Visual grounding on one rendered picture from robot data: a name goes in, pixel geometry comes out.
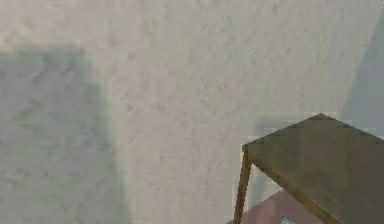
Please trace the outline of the brown wooden table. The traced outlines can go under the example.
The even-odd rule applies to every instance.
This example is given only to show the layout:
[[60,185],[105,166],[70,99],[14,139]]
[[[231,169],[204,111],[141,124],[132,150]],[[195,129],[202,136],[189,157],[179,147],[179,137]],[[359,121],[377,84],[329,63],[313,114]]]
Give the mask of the brown wooden table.
[[384,139],[323,113],[242,146],[233,224],[256,166],[324,224],[384,224]]

